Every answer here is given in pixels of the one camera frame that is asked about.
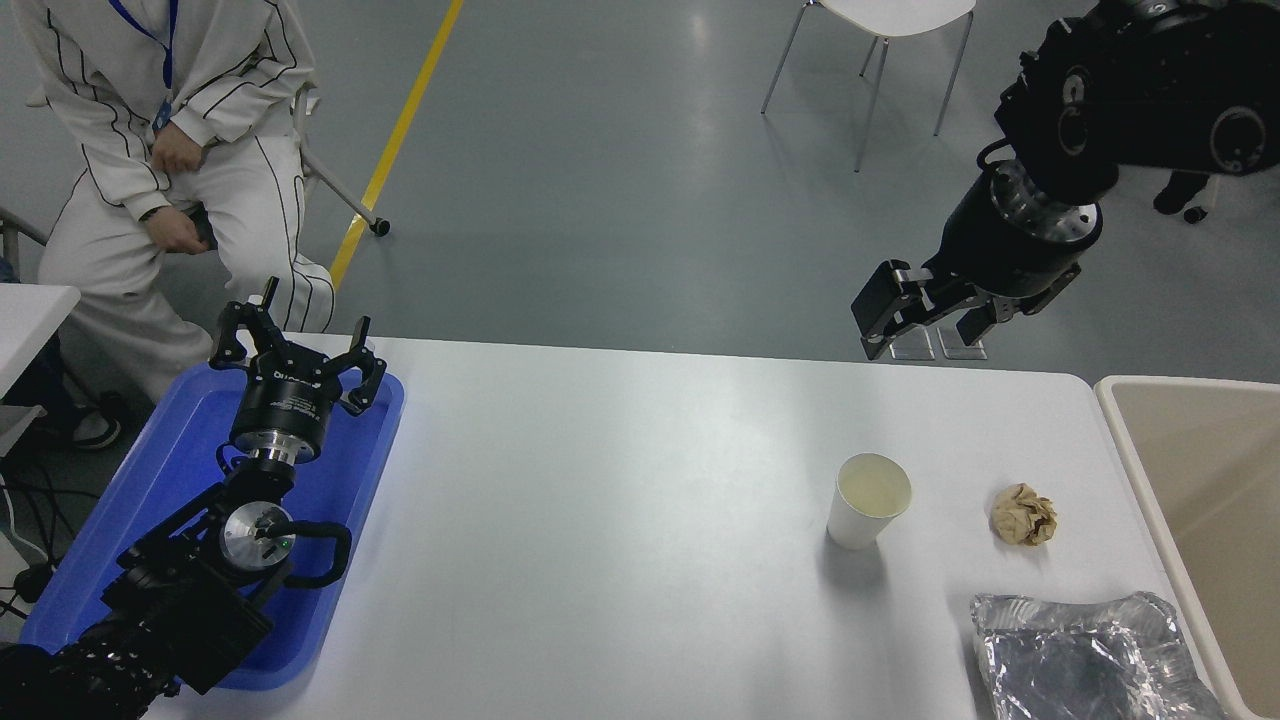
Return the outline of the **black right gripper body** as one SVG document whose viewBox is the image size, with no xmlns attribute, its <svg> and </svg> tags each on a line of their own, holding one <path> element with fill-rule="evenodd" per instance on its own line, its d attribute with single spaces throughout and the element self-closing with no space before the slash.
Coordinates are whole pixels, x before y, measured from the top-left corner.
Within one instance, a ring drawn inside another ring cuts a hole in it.
<svg viewBox="0 0 1280 720">
<path fill-rule="evenodd" d="M 1010 299 L 1046 291 L 1085 251 L 1076 211 L 1033 211 L 1030 224 L 1002 215 L 993 181 L 979 178 L 946 220 L 938 251 L 924 261 L 933 275 L 956 275 Z"/>
</svg>

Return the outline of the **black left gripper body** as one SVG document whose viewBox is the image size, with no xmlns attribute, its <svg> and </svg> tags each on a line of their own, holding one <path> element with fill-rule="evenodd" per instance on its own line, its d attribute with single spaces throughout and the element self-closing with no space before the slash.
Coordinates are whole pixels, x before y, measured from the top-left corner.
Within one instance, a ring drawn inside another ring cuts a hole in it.
<svg viewBox="0 0 1280 720">
<path fill-rule="evenodd" d="M 334 375 L 288 372 L 257 361 L 248 365 L 246 375 L 244 396 L 229 433 L 237 448 L 262 447 L 259 438 L 269 433 L 289 436 L 305 448 L 323 447 L 337 401 Z"/>
</svg>

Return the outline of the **person's right hand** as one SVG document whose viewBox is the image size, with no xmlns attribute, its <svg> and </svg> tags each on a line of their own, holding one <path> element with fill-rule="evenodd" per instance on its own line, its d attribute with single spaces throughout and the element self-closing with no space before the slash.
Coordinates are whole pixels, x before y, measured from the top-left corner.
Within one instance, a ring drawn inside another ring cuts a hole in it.
<svg viewBox="0 0 1280 720">
<path fill-rule="evenodd" d="M 163 252 L 198 255 L 212 250 L 212 245 L 201 237 L 195 222 L 172 205 L 147 211 L 142 225 L 151 242 Z"/>
</svg>

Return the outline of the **person's left hand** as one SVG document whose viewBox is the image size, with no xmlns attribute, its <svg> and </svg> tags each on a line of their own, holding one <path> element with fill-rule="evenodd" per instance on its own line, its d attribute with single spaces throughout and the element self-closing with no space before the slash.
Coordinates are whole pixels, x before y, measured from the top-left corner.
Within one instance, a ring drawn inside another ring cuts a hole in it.
<svg viewBox="0 0 1280 720">
<path fill-rule="evenodd" d="M 191 173 L 201 168 L 204 156 L 205 147 L 170 122 L 155 135 L 150 167 L 165 174 Z"/>
</svg>

